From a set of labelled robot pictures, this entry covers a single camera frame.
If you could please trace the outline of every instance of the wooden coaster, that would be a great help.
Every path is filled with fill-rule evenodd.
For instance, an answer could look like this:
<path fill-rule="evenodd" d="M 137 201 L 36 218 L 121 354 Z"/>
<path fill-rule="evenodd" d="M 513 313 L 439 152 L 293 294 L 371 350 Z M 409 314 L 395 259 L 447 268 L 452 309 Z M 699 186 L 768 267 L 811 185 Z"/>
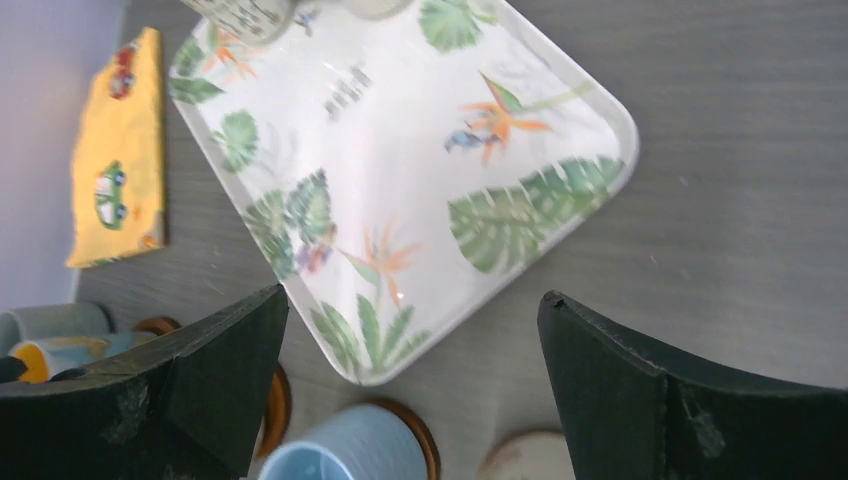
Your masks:
<path fill-rule="evenodd" d="M 180 328 L 180 324 L 169 317 L 151 317 L 135 324 L 133 332 L 150 332 L 158 336 L 171 333 Z"/>
<path fill-rule="evenodd" d="M 430 434 L 424 420 L 421 420 L 421 417 L 410 410 L 409 407 L 388 398 L 375 398 L 366 400 L 365 403 L 376 405 L 394 413 L 412 430 L 412 434 L 415 435 L 416 440 L 421 445 L 421 451 L 424 452 L 424 460 L 427 462 L 427 480 L 439 480 L 442 476 L 442 461 L 439 458 L 436 441 L 433 440 L 433 435 Z"/>
<path fill-rule="evenodd" d="M 510 437 L 486 455 L 477 480 L 574 480 L 565 435 L 534 431 Z"/>
<path fill-rule="evenodd" d="M 271 378 L 271 394 L 268 398 L 268 408 L 265 410 L 265 431 L 256 457 L 264 457 L 273 452 L 283 440 L 289 428 L 291 418 L 291 389 L 286 372 L 279 364 Z"/>

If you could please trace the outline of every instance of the floral tray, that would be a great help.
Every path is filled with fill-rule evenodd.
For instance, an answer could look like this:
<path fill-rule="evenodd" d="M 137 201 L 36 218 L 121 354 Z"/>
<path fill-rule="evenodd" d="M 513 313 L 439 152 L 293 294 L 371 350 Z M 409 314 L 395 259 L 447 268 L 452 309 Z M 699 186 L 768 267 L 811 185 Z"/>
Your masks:
<path fill-rule="evenodd" d="M 250 48 L 203 20 L 170 92 L 333 367 L 387 382 L 608 201 L 624 107 L 508 4 L 301 3 Z"/>

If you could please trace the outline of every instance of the white wall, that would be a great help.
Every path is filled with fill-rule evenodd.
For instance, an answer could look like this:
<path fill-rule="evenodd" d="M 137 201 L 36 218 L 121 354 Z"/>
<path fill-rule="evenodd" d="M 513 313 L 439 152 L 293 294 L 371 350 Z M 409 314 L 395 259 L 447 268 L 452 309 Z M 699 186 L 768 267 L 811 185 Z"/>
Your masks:
<path fill-rule="evenodd" d="M 124 0 L 0 1 L 0 311 L 67 302 L 70 159 Z"/>

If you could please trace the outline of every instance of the wooden table surface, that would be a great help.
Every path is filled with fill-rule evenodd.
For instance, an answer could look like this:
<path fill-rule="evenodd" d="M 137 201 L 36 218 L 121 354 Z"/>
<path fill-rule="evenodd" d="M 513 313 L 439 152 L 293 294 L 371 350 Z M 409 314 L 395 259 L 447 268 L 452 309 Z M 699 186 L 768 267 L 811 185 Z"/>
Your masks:
<path fill-rule="evenodd" d="M 385 394 L 428 422 L 444 479 L 473 478 L 504 436 L 558 427 L 536 329 L 551 289 L 733 367 L 848 385 L 848 3 L 514 5 L 630 109 L 642 135 L 633 179 L 382 387 L 339 377 L 292 312 L 288 438 Z M 124 36 L 159 29 L 167 66 L 198 18 L 176 0 L 135 0 Z M 158 314 L 190 323 L 275 281 L 170 100 L 165 121 L 170 246 L 79 283 L 124 328 Z"/>

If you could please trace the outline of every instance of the folded cloth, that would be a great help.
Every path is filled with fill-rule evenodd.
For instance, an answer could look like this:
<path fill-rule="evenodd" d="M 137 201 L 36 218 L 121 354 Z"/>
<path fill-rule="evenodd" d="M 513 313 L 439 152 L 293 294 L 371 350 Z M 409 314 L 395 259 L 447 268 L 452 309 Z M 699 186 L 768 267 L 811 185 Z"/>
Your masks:
<path fill-rule="evenodd" d="M 94 77 L 74 150 L 76 242 L 86 268 L 165 244 L 160 35 L 145 28 Z"/>

